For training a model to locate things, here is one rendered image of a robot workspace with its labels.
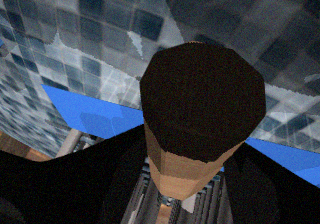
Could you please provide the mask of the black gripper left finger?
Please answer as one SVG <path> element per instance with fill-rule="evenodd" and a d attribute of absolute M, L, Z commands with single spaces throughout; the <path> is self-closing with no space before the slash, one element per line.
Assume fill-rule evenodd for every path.
<path fill-rule="evenodd" d="M 144 124 L 47 161 L 0 151 L 0 212 L 25 224 L 120 224 L 145 155 Z"/>

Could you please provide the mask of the blue flat strip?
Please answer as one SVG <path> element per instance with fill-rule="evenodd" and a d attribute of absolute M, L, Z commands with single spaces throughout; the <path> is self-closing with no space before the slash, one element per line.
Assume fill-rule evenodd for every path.
<path fill-rule="evenodd" d="M 109 139 L 144 124 L 143 111 L 140 109 L 95 99 L 81 93 L 63 91 L 45 84 L 40 85 L 43 85 L 49 99 L 71 128 Z M 308 183 L 320 188 L 320 153 L 287 147 L 284 144 L 263 141 L 251 136 L 245 139 L 245 143 L 263 155 L 265 153 L 281 167 L 289 169 L 295 175 L 303 177 L 305 181 L 308 180 Z"/>

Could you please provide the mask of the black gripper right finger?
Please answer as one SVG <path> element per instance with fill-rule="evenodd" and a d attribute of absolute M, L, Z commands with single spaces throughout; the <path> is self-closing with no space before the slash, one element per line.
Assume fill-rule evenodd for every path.
<path fill-rule="evenodd" d="M 233 224 L 320 224 L 320 188 L 245 141 L 223 168 Z"/>

